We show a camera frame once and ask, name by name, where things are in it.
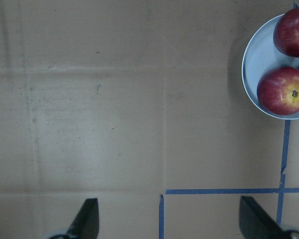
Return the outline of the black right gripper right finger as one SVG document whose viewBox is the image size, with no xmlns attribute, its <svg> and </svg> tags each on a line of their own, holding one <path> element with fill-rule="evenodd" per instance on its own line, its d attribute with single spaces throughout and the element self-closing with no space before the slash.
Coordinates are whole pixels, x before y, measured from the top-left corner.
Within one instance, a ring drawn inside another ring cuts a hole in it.
<svg viewBox="0 0 299 239">
<path fill-rule="evenodd" d="M 241 196 L 239 229 L 246 239 L 299 239 L 299 231 L 283 230 L 251 196 Z"/>
</svg>

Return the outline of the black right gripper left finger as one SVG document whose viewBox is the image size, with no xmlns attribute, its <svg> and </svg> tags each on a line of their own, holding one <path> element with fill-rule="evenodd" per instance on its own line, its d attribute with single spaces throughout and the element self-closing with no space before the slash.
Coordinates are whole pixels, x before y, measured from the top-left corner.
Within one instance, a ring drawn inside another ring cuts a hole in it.
<svg viewBox="0 0 299 239">
<path fill-rule="evenodd" d="M 97 198 L 86 199 L 65 232 L 53 233 L 48 239 L 97 239 L 99 234 L 99 205 Z"/>
</svg>

